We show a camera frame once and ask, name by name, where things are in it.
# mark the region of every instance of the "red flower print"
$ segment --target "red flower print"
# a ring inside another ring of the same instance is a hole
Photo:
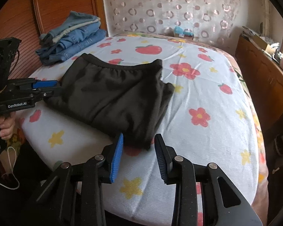
[[[203,127],[208,126],[208,122],[211,117],[208,115],[208,113],[205,112],[204,108],[198,108],[197,110],[195,109],[190,109],[189,110],[190,115],[192,116],[192,123],[197,126],[201,125]]]
[[[114,53],[120,53],[120,52],[121,52],[121,50],[120,50],[120,49],[112,50],[112,51],[111,51],[111,54],[114,54]]]
[[[193,69],[188,63],[171,64],[170,67],[174,69],[174,75],[185,76],[189,80],[194,80],[196,76],[200,75],[200,72],[196,69]]]
[[[198,50],[200,51],[200,52],[203,52],[203,53],[207,53],[208,51],[207,50],[205,50],[204,48],[198,48]]]
[[[97,47],[106,47],[106,46],[111,46],[111,42],[102,43],[102,44],[98,45]]]
[[[124,147],[124,153],[129,156],[138,156],[140,152],[141,152],[141,149],[138,149],[138,148],[133,148],[129,146]]]

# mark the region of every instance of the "white bed sheet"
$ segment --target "white bed sheet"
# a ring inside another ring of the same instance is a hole
[[[224,55],[192,44],[144,37],[107,38],[76,56],[82,53],[120,65],[162,59],[161,79],[173,83],[175,92],[158,133],[166,145],[193,163],[218,164],[252,203],[259,164],[254,120]],[[31,77],[60,79],[76,56],[40,67]],[[19,112],[18,117],[29,143],[53,169],[63,161],[83,163],[111,143],[107,135],[51,110],[44,102]],[[145,225],[170,225],[174,196],[175,186],[165,185],[160,177],[153,146],[149,151],[125,148],[116,182],[103,185],[106,210]]]

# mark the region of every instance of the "black cloth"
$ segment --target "black cloth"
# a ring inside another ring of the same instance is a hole
[[[111,137],[122,132],[125,145],[149,149],[174,91],[161,71],[160,59],[121,66],[84,53],[61,79],[61,96],[46,102]]]

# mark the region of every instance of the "blue gripper pad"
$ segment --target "blue gripper pad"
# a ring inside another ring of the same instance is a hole
[[[112,158],[111,173],[110,173],[110,181],[111,182],[114,182],[116,177],[117,177],[119,164],[121,162],[123,147],[124,147],[124,135],[121,133],[120,136],[119,136],[119,139],[117,141],[114,156]]]

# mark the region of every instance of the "red apple print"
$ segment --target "red apple print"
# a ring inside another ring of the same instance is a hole
[[[159,46],[148,45],[145,47],[136,47],[135,51],[142,54],[160,54],[162,48]]]
[[[124,147],[124,153],[129,156],[138,156],[140,152],[141,152],[141,149],[138,149],[138,148],[133,148],[129,146]]]
[[[97,47],[106,47],[106,46],[111,46],[111,42],[107,42],[107,43],[102,43],[100,45],[98,45]]]
[[[120,53],[120,52],[121,52],[121,49],[112,50],[112,51],[111,51],[111,54],[114,54],[114,53]]]
[[[24,123],[24,121],[25,121],[25,118],[19,118],[19,119],[18,119],[18,122],[19,122],[20,126],[22,126],[22,124]]]
[[[36,110],[30,117],[29,122],[36,122],[40,119],[41,110]]]
[[[233,94],[232,89],[226,84],[218,85],[218,87],[226,94]]]
[[[203,60],[205,60],[205,61],[208,61],[208,62],[214,61],[214,60],[211,59],[210,56],[205,55],[205,54],[198,54],[198,58],[201,58],[201,59],[203,59]]]
[[[124,60],[122,60],[122,59],[112,59],[112,60],[109,60],[108,63],[110,63],[110,64],[119,64],[122,61],[124,61]]]
[[[203,53],[207,53],[208,51],[207,50],[205,50],[204,48],[198,48],[198,50],[200,51],[200,52],[203,52]]]

